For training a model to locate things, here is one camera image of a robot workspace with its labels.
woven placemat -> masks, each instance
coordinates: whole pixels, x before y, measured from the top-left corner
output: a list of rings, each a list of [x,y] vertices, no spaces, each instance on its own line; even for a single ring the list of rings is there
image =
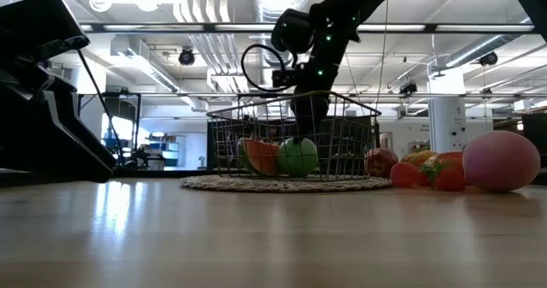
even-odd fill
[[[180,187],[207,191],[245,191],[274,193],[366,191],[391,186],[391,180],[383,178],[309,182],[278,179],[229,178],[227,176],[188,177],[180,180]]]

white column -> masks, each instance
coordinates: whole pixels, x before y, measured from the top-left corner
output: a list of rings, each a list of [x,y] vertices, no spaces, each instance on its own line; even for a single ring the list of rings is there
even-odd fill
[[[104,92],[106,89],[106,70],[93,61],[88,60],[87,63],[89,64],[99,90]],[[95,86],[93,86],[89,74],[86,72],[84,67],[78,67],[72,70],[72,78],[70,82],[78,89],[79,94],[97,93]],[[89,100],[89,97],[85,97],[82,104],[87,100]],[[95,97],[81,110],[79,115],[84,124],[99,139],[101,139],[103,113],[103,106],[98,97]]]
[[[435,94],[465,94],[463,71],[460,68],[430,76],[428,90]],[[437,152],[462,150],[468,143],[466,107],[463,97],[440,97],[429,101],[431,146]]]

wire basket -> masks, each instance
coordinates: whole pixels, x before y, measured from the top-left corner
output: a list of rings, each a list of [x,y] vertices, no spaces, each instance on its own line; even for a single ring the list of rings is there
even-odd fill
[[[254,103],[258,97],[272,97]],[[290,102],[328,97],[327,116],[302,129]],[[220,175],[254,179],[338,181],[367,179],[367,154],[379,141],[376,110],[331,91],[298,95],[240,95],[232,108],[209,112]]]

green ball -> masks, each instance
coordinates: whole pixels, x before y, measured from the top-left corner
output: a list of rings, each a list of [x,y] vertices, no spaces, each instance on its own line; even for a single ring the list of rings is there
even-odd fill
[[[277,161],[281,172],[293,178],[302,178],[313,173],[319,158],[314,142],[289,138],[280,147]]]

black cable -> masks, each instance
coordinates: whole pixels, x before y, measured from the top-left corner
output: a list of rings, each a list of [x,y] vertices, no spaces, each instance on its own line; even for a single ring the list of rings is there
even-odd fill
[[[109,109],[106,107],[106,102],[104,102],[103,94],[101,93],[101,90],[99,89],[99,86],[97,85],[97,82],[95,81],[95,78],[93,77],[93,73],[91,73],[91,70],[89,69],[89,66],[87,65],[87,61],[85,60],[85,56],[82,53],[81,50],[78,50],[78,55],[82,63],[84,64],[84,68],[89,75],[91,82],[93,83],[93,86],[95,86],[95,90],[97,91],[97,96],[99,97],[99,100],[101,101],[101,104],[103,105],[104,113],[109,118],[109,125],[112,128],[112,132],[114,132],[114,136],[116,137],[116,143],[118,144],[118,159],[121,162],[121,165],[123,166],[125,162],[123,161],[123,156],[121,153],[121,143],[120,138],[118,137],[118,132],[114,129],[114,124],[112,124],[112,115],[109,112]]]
[[[292,68],[296,69],[298,64],[298,54],[296,52],[291,52],[292,54]]]
[[[260,87],[259,85],[255,84],[255,82],[253,82],[253,80],[250,79],[249,75],[247,74],[247,71],[245,70],[244,61],[245,61],[245,57],[247,56],[247,53],[249,53],[249,51],[253,50],[254,48],[261,48],[261,49],[268,50],[268,51],[272,52],[272,54],[274,54],[275,57],[279,60],[279,64],[281,65],[281,71],[283,71],[283,72],[286,71],[285,64],[283,63],[283,58],[281,57],[281,55],[276,50],[274,50],[274,49],[272,49],[272,48],[270,48],[270,47],[268,47],[264,44],[252,44],[247,49],[245,49],[245,51],[243,52],[243,55],[241,55],[241,69],[243,70],[243,75],[247,79],[249,84],[251,84],[257,90],[264,91],[264,92],[280,92],[280,91],[286,91],[289,88],[291,88],[290,86],[280,87],[280,88],[276,88],[276,89],[263,88],[263,87]]]

